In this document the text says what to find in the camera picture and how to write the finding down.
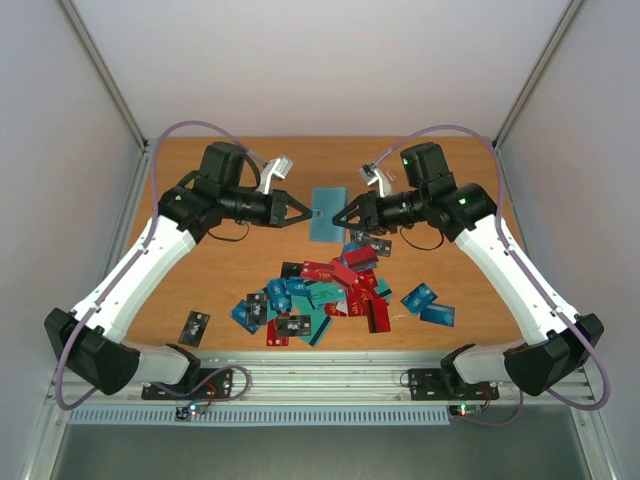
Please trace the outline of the teal leather card holder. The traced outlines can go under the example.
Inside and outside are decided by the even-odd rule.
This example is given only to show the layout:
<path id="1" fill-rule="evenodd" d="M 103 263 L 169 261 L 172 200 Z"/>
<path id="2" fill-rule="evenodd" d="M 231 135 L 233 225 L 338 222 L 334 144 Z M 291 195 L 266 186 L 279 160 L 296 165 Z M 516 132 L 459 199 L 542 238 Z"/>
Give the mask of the teal leather card holder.
<path id="1" fill-rule="evenodd" d="M 346 205 L 348 189 L 345 187 L 320 187 L 312 191 L 312 218 L 309 238 L 313 242 L 339 243 L 345 241 L 346 231 L 333 223 L 333 217 Z"/>

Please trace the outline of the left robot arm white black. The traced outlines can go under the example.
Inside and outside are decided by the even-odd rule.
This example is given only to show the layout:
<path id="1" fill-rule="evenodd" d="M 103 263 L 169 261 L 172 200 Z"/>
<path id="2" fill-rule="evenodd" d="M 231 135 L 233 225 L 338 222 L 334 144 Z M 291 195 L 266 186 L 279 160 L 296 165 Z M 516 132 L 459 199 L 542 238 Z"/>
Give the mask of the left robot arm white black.
<path id="1" fill-rule="evenodd" d="M 53 309 L 44 327 L 58 360 L 105 395 L 132 381 L 160 382 L 179 398 L 195 395 L 202 375 L 197 359 L 175 346 L 127 346 L 133 319 L 169 271 L 225 219 L 285 228 L 311 218 L 311 210 L 274 188 L 293 166 L 286 156 L 258 168 L 242 147 L 214 142 L 198 169 L 157 201 L 133 247 L 104 280 L 71 310 Z"/>

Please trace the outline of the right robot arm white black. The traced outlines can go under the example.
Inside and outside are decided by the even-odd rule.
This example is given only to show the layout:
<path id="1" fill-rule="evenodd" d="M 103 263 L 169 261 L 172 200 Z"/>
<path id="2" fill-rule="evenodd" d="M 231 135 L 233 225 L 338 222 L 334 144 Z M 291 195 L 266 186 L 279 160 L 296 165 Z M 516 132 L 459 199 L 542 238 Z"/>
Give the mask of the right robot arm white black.
<path id="1" fill-rule="evenodd" d="M 374 235 L 425 222 L 465 253 L 514 317 L 513 344 L 460 347 L 440 362 L 444 390 L 463 396 L 480 382 L 510 381 L 539 396 L 595 356 L 604 332 L 595 314 L 580 314 L 543 278 L 478 184 L 456 184 L 441 146 L 425 142 L 400 153 L 409 190 L 383 187 L 359 195 L 332 222 Z"/>

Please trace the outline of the black card near right arm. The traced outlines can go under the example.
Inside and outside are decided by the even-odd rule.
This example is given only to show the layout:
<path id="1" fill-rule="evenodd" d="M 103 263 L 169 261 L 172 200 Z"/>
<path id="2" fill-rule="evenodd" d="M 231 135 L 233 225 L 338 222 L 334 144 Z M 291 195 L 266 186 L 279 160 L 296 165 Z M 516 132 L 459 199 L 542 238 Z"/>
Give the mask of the black card near right arm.
<path id="1" fill-rule="evenodd" d="M 378 256 L 390 257 L 392 254 L 392 241 L 381 237 L 372 236 L 366 232 L 350 230 L 350 242 L 360 247 L 371 247 Z"/>

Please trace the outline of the red card with magnetic stripe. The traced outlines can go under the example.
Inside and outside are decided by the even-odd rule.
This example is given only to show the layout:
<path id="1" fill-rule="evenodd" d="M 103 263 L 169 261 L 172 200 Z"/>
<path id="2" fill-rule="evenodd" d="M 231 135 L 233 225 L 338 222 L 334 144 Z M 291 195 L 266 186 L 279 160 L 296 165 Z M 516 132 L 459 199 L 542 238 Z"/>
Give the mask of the red card with magnetic stripe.
<path id="1" fill-rule="evenodd" d="M 369 245 L 347 244 L 342 252 L 341 261 L 353 271 L 373 269 L 379 259 L 376 251 Z"/>

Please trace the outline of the teal VIP card centre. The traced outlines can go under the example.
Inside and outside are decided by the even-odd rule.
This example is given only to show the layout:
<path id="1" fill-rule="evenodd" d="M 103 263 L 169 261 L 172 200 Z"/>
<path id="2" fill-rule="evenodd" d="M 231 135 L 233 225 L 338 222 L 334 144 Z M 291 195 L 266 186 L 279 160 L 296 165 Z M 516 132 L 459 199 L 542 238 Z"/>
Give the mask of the teal VIP card centre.
<path id="1" fill-rule="evenodd" d="M 301 295 L 292 297 L 293 306 L 302 314 L 322 310 L 326 304 L 346 299 L 345 290 L 335 283 L 305 282 Z"/>

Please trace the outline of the blue card left pile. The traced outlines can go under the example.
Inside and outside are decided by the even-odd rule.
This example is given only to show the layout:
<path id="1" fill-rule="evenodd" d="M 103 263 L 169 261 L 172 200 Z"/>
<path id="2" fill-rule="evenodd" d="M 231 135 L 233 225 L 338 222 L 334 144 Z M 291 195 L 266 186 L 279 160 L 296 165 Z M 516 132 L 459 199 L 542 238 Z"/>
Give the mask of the blue card left pile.
<path id="1" fill-rule="evenodd" d="M 283 279 L 271 279 L 267 281 L 267 296 L 271 308 L 277 312 L 291 311 L 291 298 L 287 293 L 286 283 Z"/>

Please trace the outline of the black card left pile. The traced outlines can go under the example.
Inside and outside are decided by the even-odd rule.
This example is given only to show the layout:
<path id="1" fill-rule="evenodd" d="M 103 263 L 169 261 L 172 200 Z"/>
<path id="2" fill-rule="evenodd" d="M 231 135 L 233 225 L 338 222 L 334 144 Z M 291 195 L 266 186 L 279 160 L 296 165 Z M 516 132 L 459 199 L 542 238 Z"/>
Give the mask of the black card left pile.
<path id="1" fill-rule="evenodd" d="M 252 293 L 246 297 L 247 324 L 249 326 L 266 325 L 268 298 L 265 293 Z"/>

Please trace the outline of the teal card with black stripe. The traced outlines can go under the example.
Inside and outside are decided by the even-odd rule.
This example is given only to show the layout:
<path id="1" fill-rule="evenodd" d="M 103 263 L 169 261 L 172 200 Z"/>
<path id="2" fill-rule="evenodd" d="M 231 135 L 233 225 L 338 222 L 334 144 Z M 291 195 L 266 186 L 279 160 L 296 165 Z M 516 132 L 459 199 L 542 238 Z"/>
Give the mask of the teal card with black stripe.
<path id="1" fill-rule="evenodd" d="M 332 324 L 332 318 L 326 316 L 325 319 L 319 324 L 318 328 L 314 331 L 311 339 L 308 341 L 308 344 L 311 347 L 316 347 L 318 343 L 322 340 L 324 335 L 326 334 L 327 329 Z"/>

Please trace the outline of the blue card far right upper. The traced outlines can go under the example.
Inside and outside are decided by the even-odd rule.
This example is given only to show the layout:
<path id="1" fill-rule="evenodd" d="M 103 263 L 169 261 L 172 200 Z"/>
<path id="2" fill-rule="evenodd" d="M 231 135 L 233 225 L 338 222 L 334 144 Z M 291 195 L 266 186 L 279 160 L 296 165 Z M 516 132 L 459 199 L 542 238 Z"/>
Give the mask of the blue card far right upper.
<path id="1" fill-rule="evenodd" d="M 436 299 L 437 294 L 425 283 L 420 283 L 401 299 L 401 303 L 412 315 L 419 316 Z"/>

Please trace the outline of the black card on red card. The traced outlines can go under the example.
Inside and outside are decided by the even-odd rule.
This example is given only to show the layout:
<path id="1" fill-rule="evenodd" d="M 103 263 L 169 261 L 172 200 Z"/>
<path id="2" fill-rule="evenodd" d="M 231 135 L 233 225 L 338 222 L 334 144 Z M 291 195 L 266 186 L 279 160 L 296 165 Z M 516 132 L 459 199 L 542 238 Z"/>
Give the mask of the black card on red card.
<path id="1" fill-rule="evenodd" d="M 312 322 L 309 315 L 279 315 L 275 318 L 278 337 L 298 337 L 311 334 Z"/>

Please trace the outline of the blue card far right lower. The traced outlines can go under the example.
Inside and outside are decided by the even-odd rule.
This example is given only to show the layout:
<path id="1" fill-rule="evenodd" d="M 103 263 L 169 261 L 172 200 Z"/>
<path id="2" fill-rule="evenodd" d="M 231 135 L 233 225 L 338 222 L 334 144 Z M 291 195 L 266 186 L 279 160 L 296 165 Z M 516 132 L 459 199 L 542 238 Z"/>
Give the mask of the blue card far right lower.
<path id="1" fill-rule="evenodd" d="M 436 325 L 453 328 L 455 324 L 455 308 L 449 305 L 431 303 L 420 312 L 420 320 Z"/>

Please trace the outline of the lone black VIP card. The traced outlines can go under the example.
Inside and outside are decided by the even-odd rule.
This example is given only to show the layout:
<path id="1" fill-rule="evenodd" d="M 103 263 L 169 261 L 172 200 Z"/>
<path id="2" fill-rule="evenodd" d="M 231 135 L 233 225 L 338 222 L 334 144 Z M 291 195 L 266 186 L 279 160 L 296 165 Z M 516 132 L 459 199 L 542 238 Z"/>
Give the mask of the lone black VIP card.
<path id="1" fill-rule="evenodd" d="M 187 316 L 178 342 L 181 345 L 186 345 L 189 347 L 199 347 L 204 332 L 207 328 L 209 319 L 209 314 L 191 311 Z"/>

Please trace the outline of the left small circuit board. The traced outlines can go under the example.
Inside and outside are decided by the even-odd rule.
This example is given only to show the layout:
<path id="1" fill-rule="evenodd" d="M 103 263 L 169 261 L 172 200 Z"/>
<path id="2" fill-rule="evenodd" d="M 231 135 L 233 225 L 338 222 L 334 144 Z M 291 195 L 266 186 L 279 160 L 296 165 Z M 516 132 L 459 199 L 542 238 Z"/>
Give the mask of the left small circuit board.
<path id="1" fill-rule="evenodd" d="M 175 420 L 184 422 L 191 421 L 192 419 L 204 415 L 208 410 L 208 407 L 204 404 L 190 403 L 187 406 L 181 406 L 175 408 Z"/>

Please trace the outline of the small circuit board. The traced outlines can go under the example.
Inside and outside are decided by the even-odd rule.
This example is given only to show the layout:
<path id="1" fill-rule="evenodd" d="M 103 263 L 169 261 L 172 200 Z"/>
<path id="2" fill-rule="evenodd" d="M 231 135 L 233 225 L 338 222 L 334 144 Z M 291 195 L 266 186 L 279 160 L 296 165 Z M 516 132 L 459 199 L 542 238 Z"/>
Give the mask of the small circuit board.
<path id="1" fill-rule="evenodd" d="M 449 414 L 453 417 L 469 417 L 480 414 L 484 411 L 485 407 L 479 404 L 467 404 L 461 403 L 449 406 Z"/>
<path id="2" fill-rule="evenodd" d="M 175 420 L 184 422 L 191 421 L 192 419 L 204 415 L 208 410 L 208 407 L 204 404 L 190 403 L 187 406 L 181 406 L 175 408 Z"/>

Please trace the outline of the right small circuit board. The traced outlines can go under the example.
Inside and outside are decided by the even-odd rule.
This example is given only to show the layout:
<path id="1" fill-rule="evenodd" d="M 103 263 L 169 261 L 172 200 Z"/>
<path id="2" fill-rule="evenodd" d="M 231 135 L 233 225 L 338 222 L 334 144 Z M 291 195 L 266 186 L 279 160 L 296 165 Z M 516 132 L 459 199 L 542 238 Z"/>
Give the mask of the right small circuit board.
<path id="1" fill-rule="evenodd" d="M 480 414 L 484 411 L 485 407 L 479 404 L 467 404 L 461 403 L 449 406 L 449 414 L 453 417 L 469 417 Z"/>

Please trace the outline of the aluminium frame rail front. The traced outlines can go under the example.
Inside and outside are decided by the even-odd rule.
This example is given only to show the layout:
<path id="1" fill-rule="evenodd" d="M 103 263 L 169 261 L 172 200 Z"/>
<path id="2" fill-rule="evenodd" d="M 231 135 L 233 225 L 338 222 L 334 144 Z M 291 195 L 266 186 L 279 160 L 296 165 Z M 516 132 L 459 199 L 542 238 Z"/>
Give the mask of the aluminium frame rail front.
<path id="1" fill-rule="evenodd" d="M 403 372 L 412 368 L 436 368 L 446 351 L 296 351 L 275 348 L 263 351 L 195 351 L 204 367 L 237 364 L 249 370 L 252 385 L 240 404 L 265 405 L 364 405 L 409 404 L 410 393 L 400 384 Z M 96 392 L 82 405 L 142 404 L 143 383 L 134 381 L 114 395 Z M 64 374 L 63 395 L 77 401 L 90 385 L 72 372 Z M 578 403 L 595 400 L 584 367 L 553 388 Z"/>

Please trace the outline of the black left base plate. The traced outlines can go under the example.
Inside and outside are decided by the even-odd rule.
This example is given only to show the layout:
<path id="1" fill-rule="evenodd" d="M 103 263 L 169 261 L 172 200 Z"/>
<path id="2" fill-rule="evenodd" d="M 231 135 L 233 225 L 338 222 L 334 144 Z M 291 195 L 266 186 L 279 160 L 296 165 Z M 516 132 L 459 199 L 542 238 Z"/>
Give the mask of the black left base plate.
<path id="1" fill-rule="evenodd" d="M 199 368 L 188 372 L 177 384 L 153 383 L 143 387 L 141 398 L 147 401 L 227 399 L 232 387 L 231 369 Z"/>

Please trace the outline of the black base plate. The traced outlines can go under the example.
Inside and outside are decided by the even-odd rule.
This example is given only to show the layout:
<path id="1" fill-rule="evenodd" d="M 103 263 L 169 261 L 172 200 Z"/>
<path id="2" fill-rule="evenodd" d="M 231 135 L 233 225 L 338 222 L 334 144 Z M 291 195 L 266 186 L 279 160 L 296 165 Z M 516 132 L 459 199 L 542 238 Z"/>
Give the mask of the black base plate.
<path id="1" fill-rule="evenodd" d="M 406 374 L 413 401 L 493 401 L 500 396 L 498 388 L 489 382 L 467 384 L 456 374 L 443 373 L 438 368 L 414 368 Z"/>
<path id="2" fill-rule="evenodd" d="M 153 383 L 143 387 L 141 398 L 147 401 L 227 399 L 232 387 L 231 369 L 199 368 L 188 372 L 177 384 Z"/>

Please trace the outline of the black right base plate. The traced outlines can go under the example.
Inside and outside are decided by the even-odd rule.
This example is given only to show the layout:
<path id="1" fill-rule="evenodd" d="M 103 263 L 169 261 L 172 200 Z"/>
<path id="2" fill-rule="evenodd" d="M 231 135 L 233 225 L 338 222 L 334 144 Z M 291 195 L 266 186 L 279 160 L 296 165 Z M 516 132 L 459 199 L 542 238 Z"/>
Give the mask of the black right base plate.
<path id="1" fill-rule="evenodd" d="M 498 388 L 489 382 L 467 384 L 456 374 L 443 373 L 438 368 L 414 368 L 406 374 L 413 401 L 493 401 L 500 396 Z"/>

